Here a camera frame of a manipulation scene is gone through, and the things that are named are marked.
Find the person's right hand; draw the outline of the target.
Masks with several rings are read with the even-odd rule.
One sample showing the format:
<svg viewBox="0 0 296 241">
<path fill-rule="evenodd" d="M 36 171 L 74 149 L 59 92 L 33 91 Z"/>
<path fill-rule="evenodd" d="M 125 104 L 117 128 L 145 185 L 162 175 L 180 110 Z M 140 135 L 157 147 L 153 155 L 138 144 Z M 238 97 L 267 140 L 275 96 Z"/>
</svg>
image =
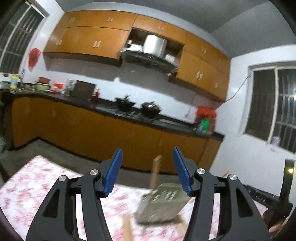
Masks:
<svg viewBox="0 0 296 241">
<path fill-rule="evenodd" d="M 267 209 L 262 216 L 269 233 L 279 232 L 287 217 L 287 215 L 275 209 Z"/>
</svg>

